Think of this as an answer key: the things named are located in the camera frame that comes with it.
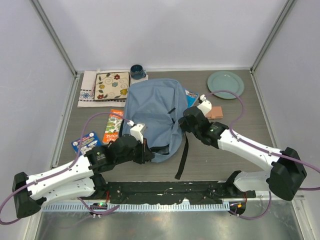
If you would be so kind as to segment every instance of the book cover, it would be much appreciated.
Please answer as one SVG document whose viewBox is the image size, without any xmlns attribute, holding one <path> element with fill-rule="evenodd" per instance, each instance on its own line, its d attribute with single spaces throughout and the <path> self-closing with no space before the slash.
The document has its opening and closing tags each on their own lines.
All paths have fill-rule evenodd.
<svg viewBox="0 0 320 240">
<path fill-rule="evenodd" d="M 124 111 L 111 109 L 111 113 L 118 114 L 120 116 L 124 115 Z M 103 135 L 102 142 L 108 144 L 110 141 L 115 141 L 118 138 L 122 118 L 116 115 L 110 114 L 108 122 L 106 124 L 105 132 Z"/>
<path fill-rule="evenodd" d="M 78 152 L 79 144 L 80 144 L 80 138 L 71 143 L 75 153 Z M 101 146 L 101 145 L 102 145 L 102 143 L 94 131 L 88 133 L 87 135 L 83 136 L 83 138 L 82 138 L 80 156 L 85 154 L 87 151 L 91 150 L 93 147 Z"/>
<path fill-rule="evenodd" d="M 198 99 L 199 94 L 193 91 L 185 90 L 186 99 L 188 101 L 188 108 L 192 107 Z"/>
</svg>

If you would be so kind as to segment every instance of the floral pattern cushion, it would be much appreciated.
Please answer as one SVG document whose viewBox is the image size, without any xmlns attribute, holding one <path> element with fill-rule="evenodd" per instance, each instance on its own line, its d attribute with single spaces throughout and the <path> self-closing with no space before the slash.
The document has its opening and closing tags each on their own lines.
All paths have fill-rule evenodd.
<svg viewBox="0 0 320 240">
<path fill-rule="evenodd" d="M 128 72 L 99 73 L 95 77 L 94 100 L 126 99 L 129 86 Z"/>
</svg>

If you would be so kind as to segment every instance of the orange book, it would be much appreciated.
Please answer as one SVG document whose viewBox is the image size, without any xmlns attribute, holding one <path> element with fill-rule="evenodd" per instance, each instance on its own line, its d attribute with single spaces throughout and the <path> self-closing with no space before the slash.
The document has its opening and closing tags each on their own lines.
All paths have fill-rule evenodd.
<svg viewBox="0 0 320 240">
<path fill-rule="evenodd" d="M 111 109 L 111 113 L 115 113 L 123 116 L 124 111 Z M 120 126 L 122 123 L 122 118 L 116 115 L 110 114 L 108 122 L 106 124 L 105 132 L 103 135 L 102 142 L 108 144 L 110 141 L 115 141 L 118 138 Z"/>
</svg>

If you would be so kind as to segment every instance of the blue fabric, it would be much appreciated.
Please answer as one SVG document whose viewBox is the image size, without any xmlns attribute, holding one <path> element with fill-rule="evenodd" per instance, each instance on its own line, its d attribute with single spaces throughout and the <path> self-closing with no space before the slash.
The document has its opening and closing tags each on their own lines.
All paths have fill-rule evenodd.
<svg viewBox="0 0 320 240">
<path fill-rule="evenodd" d="M 174 79 L 150 79 L 129 88 L 124 107 L 125 118 L 146 125 L 143 136 L 149 148 L 162 147 L 154 153 L 152 162 L 163 162 L 178 150 L 183 135 L 178 120 L 187 107 L 186 92 Z M 129 133 L 130 126 L 124 124 L 121 134 Z"/>
</svg>

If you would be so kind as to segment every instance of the white gear rack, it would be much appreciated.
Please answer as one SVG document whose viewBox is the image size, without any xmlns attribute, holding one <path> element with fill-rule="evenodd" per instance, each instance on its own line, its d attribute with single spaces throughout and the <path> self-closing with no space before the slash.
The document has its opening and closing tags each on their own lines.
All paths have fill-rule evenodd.
<svg viewBox="0 0 320 240">
<path fill-rule="evenodd" d="M 88 205 L 99 203 L 100 201 L 86 202 Z M 202 211 L 229 211 L 230 204 L 224 201 L 222 204 L 190 204 L 184 200 L 181 204 L 160 205 L 160 204 L 112 204 L 108 203 L 108 209 L 120 206 L 116 212 L 202 212 Z M 81 202 L 57 202 L 46 206 L 43 212 L 89 212 Z"/>
</svg>

